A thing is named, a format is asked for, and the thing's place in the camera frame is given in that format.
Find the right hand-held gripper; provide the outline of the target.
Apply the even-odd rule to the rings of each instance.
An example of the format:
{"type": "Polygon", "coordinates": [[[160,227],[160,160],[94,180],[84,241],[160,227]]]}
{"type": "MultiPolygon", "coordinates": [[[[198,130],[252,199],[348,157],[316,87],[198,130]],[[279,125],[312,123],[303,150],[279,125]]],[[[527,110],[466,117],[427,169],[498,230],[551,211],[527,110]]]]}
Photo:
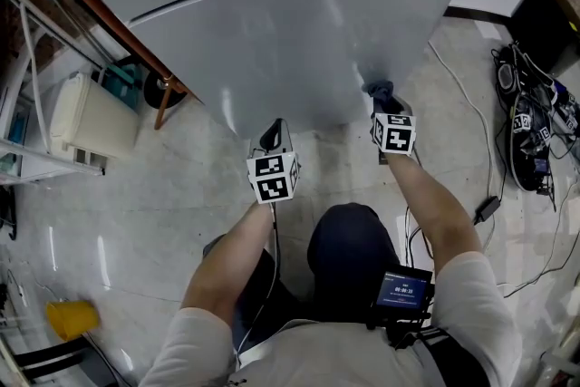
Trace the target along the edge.
{"type": "Polygon", "coordinates": [[[411,106],[393,95],[386,103],[372,99],[372,142],[379,151],[379,163],[387,164],[387,154],[410,156],[416,140],[416,118],[411,106]]]}

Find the grey blue cleaning cloth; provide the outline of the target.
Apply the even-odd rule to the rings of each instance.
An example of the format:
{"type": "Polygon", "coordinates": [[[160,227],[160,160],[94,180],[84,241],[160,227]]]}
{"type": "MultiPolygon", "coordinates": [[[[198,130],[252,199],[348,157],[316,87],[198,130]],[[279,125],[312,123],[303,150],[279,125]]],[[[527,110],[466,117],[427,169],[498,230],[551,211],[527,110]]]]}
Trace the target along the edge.
{"type": "Polygon", "coordinates": [[[393,89],[393,83],[389,80],[368,82],[363,86],[363,90],[380,105],[386,105],[391,101],[393,89]]]}

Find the light grey refrigerator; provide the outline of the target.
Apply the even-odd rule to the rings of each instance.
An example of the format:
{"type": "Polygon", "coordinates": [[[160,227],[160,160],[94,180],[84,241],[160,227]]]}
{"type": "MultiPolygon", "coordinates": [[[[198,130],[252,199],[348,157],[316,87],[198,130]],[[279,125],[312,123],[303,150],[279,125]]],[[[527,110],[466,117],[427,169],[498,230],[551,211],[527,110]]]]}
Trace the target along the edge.
{"type": "Polygon", "coordinates": [[[404,82],[450,0],[102,0],[239,137],[369,114],[368,82],[404,82]]]}

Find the person's right forearm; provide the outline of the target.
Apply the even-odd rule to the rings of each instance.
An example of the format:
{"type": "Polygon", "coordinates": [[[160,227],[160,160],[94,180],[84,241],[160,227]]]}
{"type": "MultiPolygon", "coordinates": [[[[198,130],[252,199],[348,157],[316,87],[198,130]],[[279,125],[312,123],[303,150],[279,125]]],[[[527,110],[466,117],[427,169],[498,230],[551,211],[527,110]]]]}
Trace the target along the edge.
{"type": "Polygon", "coordinates": [[[435,272],[456,256],[482,252],[469,214],[443,185],[406,155],[389,153],[387,160],[411,214],[431,246],[435,272]]]}

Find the person's left forearm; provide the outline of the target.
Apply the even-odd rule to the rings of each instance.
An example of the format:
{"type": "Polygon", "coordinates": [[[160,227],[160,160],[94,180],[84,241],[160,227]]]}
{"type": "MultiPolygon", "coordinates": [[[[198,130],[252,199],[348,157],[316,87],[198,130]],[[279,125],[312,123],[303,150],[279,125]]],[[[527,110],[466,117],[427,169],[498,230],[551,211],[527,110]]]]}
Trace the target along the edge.
{"type": "Polygon", "coordinates": [[[232,324],[237,300],[256,269],[273,227],[271,208],[252,204],[202,259],[181,306],[203,309],[232,324]]]}

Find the black power adapter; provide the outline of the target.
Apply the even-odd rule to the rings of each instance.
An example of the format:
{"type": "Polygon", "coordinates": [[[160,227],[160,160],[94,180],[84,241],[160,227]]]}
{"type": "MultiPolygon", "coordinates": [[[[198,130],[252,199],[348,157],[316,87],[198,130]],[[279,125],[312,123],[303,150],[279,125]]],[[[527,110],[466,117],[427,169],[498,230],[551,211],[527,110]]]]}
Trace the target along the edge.
{"type": "Polygon", "coordinates": [[[500,199],[497,196],[487,198],[475,212],[473,224],[477,225],[487,221],[500,207],[500,199]]]}

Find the teal dustpan and broom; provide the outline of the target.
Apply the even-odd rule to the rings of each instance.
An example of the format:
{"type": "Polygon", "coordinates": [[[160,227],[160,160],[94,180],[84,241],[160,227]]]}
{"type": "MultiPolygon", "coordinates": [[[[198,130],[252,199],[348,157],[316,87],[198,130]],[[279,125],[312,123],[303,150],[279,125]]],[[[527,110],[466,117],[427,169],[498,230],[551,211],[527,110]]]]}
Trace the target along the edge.
{"type": "Polygon", "coordinates": [[[90,47],[104,60],[106,67],[100,71],[99,83],[115,97],[133,110],[137,109],[139,90],[142,87],[139,68],[132,64],[127,73],[117,65],[113,55],[82,23],[80,17],[61,0],[52,0],[73,28],[88,42],[90,47]]]}

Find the wooden coat rack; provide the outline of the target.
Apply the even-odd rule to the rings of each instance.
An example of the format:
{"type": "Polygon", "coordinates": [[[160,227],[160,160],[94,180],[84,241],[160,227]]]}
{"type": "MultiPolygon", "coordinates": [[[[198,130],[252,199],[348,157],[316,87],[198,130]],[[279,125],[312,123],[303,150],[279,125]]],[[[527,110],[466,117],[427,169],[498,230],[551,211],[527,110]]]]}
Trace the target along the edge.
{"type": "Polygon", "coordinates": [[[169,97],[172,92],[179,95],[188,95],[198,100],[199,98],[185,85],[169,68],[161,62],[113,13],[113,11],[102,0],[82,0],[92,9],[96,16],[105,24],[105,29],[112,37],[130,52],[136,53],[151,69],[159,73],[160,78],[167,84],[163,94],[160,107],[156,116],[154,130],[158,131],[165,122],[164,113],[169,105],[169,97]]]}

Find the black cabinet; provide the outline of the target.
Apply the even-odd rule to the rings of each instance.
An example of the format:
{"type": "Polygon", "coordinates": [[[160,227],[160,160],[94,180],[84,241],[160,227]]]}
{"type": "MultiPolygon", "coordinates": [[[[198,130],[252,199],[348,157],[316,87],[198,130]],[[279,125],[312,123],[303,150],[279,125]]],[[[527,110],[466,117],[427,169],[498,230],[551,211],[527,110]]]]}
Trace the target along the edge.
{"type": "Polygon", "coordinates": [[[580,61],[580,15],[567,0],[522,0],[507,28],[544,72],[559,76],[580,61]]]}

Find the chest-mounted black screen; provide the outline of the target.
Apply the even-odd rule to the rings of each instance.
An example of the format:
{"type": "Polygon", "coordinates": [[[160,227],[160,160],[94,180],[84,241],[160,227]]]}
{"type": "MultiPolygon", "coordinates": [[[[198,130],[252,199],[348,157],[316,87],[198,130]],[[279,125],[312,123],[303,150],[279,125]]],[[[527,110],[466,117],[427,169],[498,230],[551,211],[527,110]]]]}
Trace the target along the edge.
{"type": "Polygon", "coordinates": [[[380,307],[420,310],[426,307],[431,285],[431,272],[406,269],[387,271],[382,279],[375,303],[380,307]]]}

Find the beige trash bin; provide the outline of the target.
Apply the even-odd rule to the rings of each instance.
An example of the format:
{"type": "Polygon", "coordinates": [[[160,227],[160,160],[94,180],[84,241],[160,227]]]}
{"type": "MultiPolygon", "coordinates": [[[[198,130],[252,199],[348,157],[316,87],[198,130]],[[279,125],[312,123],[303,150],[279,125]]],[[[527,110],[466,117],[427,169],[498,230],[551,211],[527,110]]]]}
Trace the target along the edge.
{"type": "Polygon", "coordinates": [[[123,159],[132,154],[138,114],[85,73],[66,80],[50,124],[55,148],[74,147],[123,159]]]}

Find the white metal shelving rack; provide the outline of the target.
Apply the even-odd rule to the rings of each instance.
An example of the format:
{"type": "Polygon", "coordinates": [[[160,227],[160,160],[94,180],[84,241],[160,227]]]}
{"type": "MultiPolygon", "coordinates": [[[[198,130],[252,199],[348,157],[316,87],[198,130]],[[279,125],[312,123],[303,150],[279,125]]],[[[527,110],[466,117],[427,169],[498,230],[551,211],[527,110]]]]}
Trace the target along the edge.
{"type": "Polygon", "coordinates": [[[100,176],[103,170],[79,162],[74,153],[51,149],[44,117],[35,48],[49,36],[98,69],[105,62],[82,45],[30,0],[8,0],[18,12],[24,44],[0,75],[0,159],[15,156],[13,167],[0,169],[0,185],[36,182],[75,172],[100,176]]]}

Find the yellow bucket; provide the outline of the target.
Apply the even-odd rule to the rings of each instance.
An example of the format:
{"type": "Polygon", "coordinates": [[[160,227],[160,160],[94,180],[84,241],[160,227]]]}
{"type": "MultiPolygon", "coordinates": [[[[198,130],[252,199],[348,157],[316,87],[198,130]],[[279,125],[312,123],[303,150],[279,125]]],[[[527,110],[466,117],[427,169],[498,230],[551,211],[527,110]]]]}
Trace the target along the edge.
{"type": "Polygon", "coordinates": [[[96,308],[86,300],[48,302],[46,316],[55,333],[69,342],[99,326],[96,308]]]}

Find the black canister vacuum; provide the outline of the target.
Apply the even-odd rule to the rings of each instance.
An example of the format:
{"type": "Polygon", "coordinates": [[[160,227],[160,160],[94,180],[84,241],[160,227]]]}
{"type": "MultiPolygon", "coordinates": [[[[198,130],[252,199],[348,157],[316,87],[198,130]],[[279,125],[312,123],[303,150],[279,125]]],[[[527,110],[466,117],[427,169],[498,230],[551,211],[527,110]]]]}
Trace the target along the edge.
{"type": "Polygon", "coordinates": [[[17,219],[15,192],[12,186],[0,186],[0,230],[8,228],[8,236],[15,241],[17,237],[17,219]]]}

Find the black grey stool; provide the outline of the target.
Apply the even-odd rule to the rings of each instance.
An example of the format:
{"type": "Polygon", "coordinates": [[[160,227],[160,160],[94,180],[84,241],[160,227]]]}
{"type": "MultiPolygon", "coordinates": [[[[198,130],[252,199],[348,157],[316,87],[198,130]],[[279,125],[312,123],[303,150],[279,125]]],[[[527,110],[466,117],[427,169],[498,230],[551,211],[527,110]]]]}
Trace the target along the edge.
{"type": "Polygon", "coordinates": [[[97,347],[85,336],[69,342],[27,353],[15,353],[0,334],[0,355],[9,370],[24,385],[70,368],[79,368],[92,383],[92,387],[133,387],[97,347]]]}

